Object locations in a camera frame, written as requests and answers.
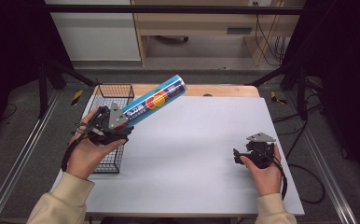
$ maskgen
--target blue cylindrical can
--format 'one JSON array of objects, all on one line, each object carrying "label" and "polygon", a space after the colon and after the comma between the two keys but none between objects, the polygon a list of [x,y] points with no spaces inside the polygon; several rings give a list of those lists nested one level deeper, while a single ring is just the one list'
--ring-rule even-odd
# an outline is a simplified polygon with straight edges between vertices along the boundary
[{"label": "blue cylindrical can", "polygon": [[186,84],[180,76],[176,75],[170,78],[157,86],[154,90],[122,108],[128,121],[116,129],[121,130],[134,126],[136,123],[152,115],[177,97],[183,95],[186,91]]}]

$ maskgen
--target gray floor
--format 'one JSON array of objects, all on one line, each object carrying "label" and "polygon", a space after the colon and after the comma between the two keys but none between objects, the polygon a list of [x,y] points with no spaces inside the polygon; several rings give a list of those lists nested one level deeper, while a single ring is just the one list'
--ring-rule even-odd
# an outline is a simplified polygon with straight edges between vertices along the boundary
[{"label": "gray floor", "polygon": [[[77,68],[80,73],[91,79],[109,83],[161,83],[174,74],[179,74],[186,83],[200,84],[244,84],[266,75],[276,66],[261,64],[255,67],[251,63],[241,37],[196,37],[191,36],[187,43],[178,40],[153,38],[148,53],[147,64],[144,68],[134,63],[106,63],[104,68],[96,70],[98,66],[80,64]],[[91,94],[91,88],[85,86],[72,77],[65,75],[68,84],[61,91],[58,103],[52,116],[42,132],[35,150],[31,154],[22,176],[9,196],[0,215],[0,222],[18,220],[20,223],[26,219],[41,194],[52,185],[59,169],[66,142],[75,129],[74,123],[80,119],[86,102]],[[270,94],[275,91],[279,99],[284,99],[293,92],[281,92],[278,87],[281,77],[270,80],[260,86],[259,93],[267,102],[273,119],[294,114],[289,104],[282,105],[273,102]],[[74,94],[83,90],[77,105],[71,105]],[[32,131],[39,112],[38,85],[36,81],[14,90],[9,96],[9,102],[17,106],[15,113],[0,123],[0,187],[5,181],[12,164],[22,150],[23,144]],[[319,104],[317,97],[308,100],[308,106]],[[14,111],[9,105],[3,117]],[[310,113],[307,125],[325,160],[338,181],[340,189],[347,203],[360,223],[360,167],[356,161],[342,158],[339,142],[333,134],[325,116],[319,110]],[[277,133],[290,133],[299,128],[297,119],[275,123]],[[280,142],[286,152],[297,134],[280,135]],[[289,158],[290,163],[302,165],[316,175],[319,175],[313,162],[305,136],[299,139]],[[322,191],[316,180],[299,170],[291,168],[299,194],[309,201],[317,200]],[[298,217],[300,223],[341,223],[335,209],[331,195],[326,195],[318,204],[303,203],[305,216]],[[118,223],[150,223],[151,219],[128,218]],[[236,220],[227,218],[179,218],[180,223],[234,223]],[[244,223],[253,223],[253,219],[246,219]]]}]

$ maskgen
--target white cabinet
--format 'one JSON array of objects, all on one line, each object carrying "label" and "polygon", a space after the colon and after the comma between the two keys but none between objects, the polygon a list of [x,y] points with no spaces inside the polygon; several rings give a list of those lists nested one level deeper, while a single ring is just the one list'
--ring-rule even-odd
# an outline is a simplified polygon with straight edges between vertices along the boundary
[{"label": "white cabinet", "polygon": [[[129,5],[129,0],[46,0],[47,4]],[[51,13],[70,60],[140,61],[131,13]]]}]

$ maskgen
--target black curtain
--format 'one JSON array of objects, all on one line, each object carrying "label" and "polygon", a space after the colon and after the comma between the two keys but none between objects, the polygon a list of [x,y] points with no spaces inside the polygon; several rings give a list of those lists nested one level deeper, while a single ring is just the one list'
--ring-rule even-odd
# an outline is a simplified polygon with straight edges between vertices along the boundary
[{"label": "black curtain", "polygon": [[[311,27],[325,17],[298,61],[307,76],[322,79],[322,101],[328,120],[345,155],[360,163],[360,1],[335,1],[331,10],[334,1],[308,3],[309,7],[323,8],[325,13],[300,18],[284,63],[295,60],[298,49],[311,34]],[[286,76],[285,79],[294,81],[297,71]],[[330,153],[330,148],[323,150]]]},{"label": "black curtain", "polygon": [[[28,4],[45,2],[0,0],[0,119],[9,93],[38,79],[42,62],[54,59],[73,69],[50,13],[28,10]],[[56,88],[64,87],[61,71],[47,66],[47,75]]]}]

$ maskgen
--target hand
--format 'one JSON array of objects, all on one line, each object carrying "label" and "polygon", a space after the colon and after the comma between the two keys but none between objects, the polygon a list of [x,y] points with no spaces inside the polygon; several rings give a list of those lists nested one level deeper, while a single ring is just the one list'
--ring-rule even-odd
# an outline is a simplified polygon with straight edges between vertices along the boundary
[{"label": "hand", "polygon": [[[274,157],[280,162],[281,156],[277,145],[274,147]],[[259,169],[249,158],[241,156],[241,160],[252,173],[260,196],[280,193],[282,174],[275,164],[272,163],[265,169]]]},{"label": "hand", "polygon": [[[88,123],[90,119],[98,111],[98,108],[89,112],[80,122]],[[69,146],[75,141],[81,133],[76,133],[69,142]],[[69,159],[66,172],[70,175],[77,176],[81,179],[87,179],[98,167],[101,160],[108,155],[110,152],[114,151],[119,146],[123,145],[126,142],[124,139],[117,140],[106,146],[99,147],[93,144],[89,138],[85,138],[80,141],[76,146],[75,150],[72,152],[72,155]]]}]

